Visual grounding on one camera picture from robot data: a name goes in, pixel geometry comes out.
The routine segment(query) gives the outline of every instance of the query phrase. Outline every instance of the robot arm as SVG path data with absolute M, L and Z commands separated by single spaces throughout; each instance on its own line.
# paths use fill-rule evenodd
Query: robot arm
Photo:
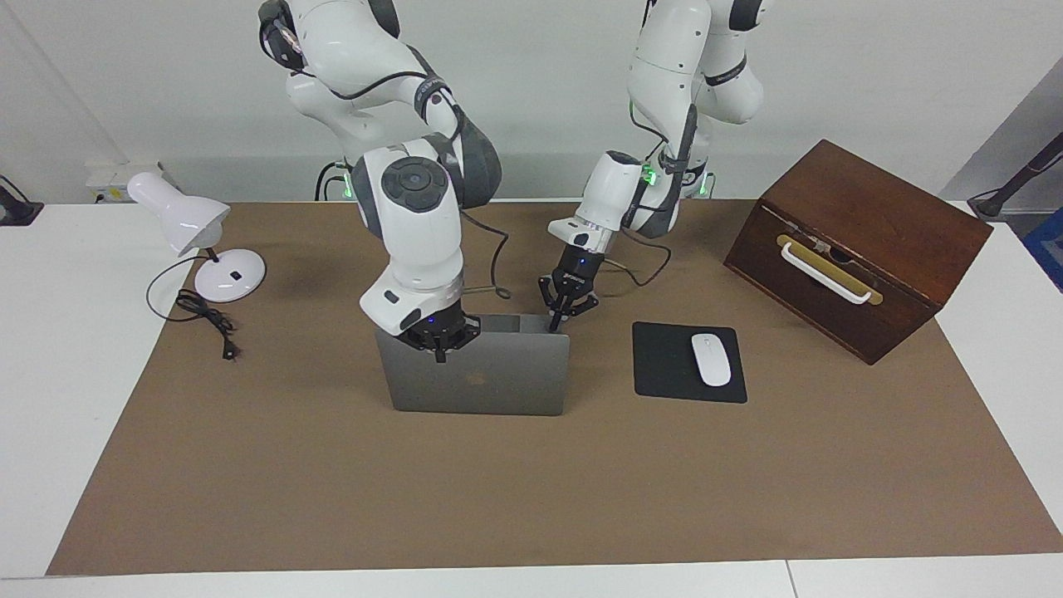
M 763 87 L 747 68 L 745 36 L 771 3 L 651 0 L 627 89 L 662 143 L 646 164 L 607 152 L 575 217 L 551 222 L 551 234 L 567 243 L 557 268 L 539 278 L 551 330 L 598 305 L 594 276 L 615 233 L 662 236 L 675 225 L 680 198 L 704 193 L 711 121 L 745 122 L 763 102 Z
M 444 362 L 479 331 L 461 311 L 460 209 L 487 203 L 497 189 L 494 147 L 427 61 L 399 41 L 390 0 L 270 0 L 259 21 L 263 48 L 292 71 L 292 103 L 340 140 L 362 221 L 390 254 L 361 296 L 362 311 Z M 355 159 L 378 134 L 364 110 L 394 101 L 433 133 Z

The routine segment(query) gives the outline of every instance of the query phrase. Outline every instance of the lamp base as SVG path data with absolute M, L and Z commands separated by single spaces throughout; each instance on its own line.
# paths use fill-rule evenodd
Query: lamp base
M 266 277 L 266 261 L 249 249 L 231 249 L 196 272 L 196 292 L 212 304 L 229 304 L 251 294 Z

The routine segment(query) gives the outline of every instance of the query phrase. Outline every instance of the white desk lamp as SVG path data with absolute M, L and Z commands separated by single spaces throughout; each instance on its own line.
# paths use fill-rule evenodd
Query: white desk lamp
M 129 192 L 158 217 L 166 240 L 179 256 L 197 247 L 206 251 L 209 260 L 196 273 L 196 291 L 207 302 L 236 302 L 266 277 L 266 261 L 254 251 L 231 249 L 216 254 L 212 249 L 221 240 L 221 221 L 229 215 L 224 203 L 184 194 L 152 172 L 130 178 Z

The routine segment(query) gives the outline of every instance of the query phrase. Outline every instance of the mouse pad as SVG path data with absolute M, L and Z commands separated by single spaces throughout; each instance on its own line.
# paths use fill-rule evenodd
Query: mouse pad
M 723 341 L 730 362 L 731 379 L 713 388 L 702 381 L 691 338 L 712 334 Z M 674 326 L 637 322 L 631 326 L 635 351 L 635 392 L 643 397 L 692 399 L 720 404 L 744 404 L 745 378 L 732 328 Z

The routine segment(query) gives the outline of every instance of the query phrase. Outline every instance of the lamp shade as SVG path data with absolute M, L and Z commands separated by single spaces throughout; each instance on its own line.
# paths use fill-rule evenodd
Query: lamp shade
M 230 207 L 205 197 L 187 195 L 153 172 L 130 178 L 130 197 L 158 217 L 166 241 L 184 255 L 191 249 L 214 246 L 221 240 L 221 221 Z

